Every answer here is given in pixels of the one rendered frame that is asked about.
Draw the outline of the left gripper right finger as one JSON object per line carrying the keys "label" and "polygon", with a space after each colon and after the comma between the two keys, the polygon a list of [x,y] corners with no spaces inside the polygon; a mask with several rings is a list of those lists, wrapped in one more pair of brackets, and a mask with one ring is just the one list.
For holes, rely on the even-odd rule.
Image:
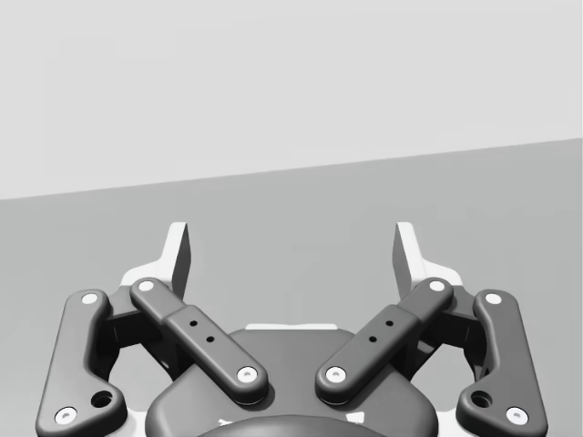
{"label": "left gripper right finger", "polygon": [[412,378],[442,345],[463,350],[474,381],[455,421],[475,436],[545,436],[548,421],[517,299],[470,294],[453,269],[424,258],[414,226],[395,226],[393,269],[400,300],[374,316],[315,374],[329,405],[352,401],[387,366]]}

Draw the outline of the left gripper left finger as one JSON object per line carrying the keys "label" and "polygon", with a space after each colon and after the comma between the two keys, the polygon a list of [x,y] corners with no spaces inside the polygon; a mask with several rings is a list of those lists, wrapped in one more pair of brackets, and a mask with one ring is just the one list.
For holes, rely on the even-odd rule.
{"label": "left gripper left finger", "polygon": [[120,350],[140,344],[176,380],[195,365],[237,405],[269,393],[268,372],[201,309],[184,302],[188,226],[174,222],[159,258],[128,270],[118,290],[81,290],[64,305],[36,416],[39,436],[109,436],[127,422],[109,376]]}

